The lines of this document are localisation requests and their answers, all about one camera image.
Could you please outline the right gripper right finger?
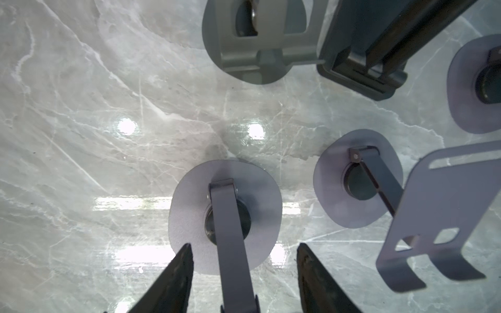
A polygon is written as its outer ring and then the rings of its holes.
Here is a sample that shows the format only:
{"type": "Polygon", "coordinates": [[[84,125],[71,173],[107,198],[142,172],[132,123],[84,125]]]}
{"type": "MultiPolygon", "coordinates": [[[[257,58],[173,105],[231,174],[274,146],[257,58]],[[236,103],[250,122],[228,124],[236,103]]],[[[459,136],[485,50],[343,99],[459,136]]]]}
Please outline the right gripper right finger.
{"type": "Polygon", "coordinates": [[[303,312],[361,312],[305,243],[296,261],[303,312]]]}

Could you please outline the black folding phone stand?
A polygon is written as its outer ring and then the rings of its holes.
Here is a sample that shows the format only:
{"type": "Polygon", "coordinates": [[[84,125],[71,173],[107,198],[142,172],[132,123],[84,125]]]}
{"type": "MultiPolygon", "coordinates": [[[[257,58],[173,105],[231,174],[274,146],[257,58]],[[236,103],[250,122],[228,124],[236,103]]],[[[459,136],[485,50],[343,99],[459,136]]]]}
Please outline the black folding phone stand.
{"type": "Polygon", "coordinates": [[[318,74],[375,101],[407,80],[407,61],[476,0],[339,1],[318,74]]]}

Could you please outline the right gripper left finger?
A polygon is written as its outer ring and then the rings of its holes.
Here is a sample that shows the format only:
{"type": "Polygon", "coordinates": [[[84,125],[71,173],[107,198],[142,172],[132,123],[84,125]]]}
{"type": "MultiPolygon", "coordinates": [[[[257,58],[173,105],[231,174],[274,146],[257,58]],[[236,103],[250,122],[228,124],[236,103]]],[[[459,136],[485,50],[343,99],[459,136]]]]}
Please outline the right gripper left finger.
{"type": "Polygon", "coordinates": [[[186,243],[129,312],[186,312],[193,273],[193,251],[186,243]]]}

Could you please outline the dark grey round phone stand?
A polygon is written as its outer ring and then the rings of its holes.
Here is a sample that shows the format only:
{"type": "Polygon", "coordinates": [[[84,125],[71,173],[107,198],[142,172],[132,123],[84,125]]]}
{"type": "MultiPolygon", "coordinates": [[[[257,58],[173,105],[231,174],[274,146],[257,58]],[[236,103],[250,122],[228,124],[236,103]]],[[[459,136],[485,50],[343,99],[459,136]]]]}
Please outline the dark grey round phone stand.
{"type": "Polygon", "coordinates": [[[214,64],[243,82],[274,83],[296,65],[321,64],[317,46],[327,1],[208,1],[204,47],[214,64]]]}

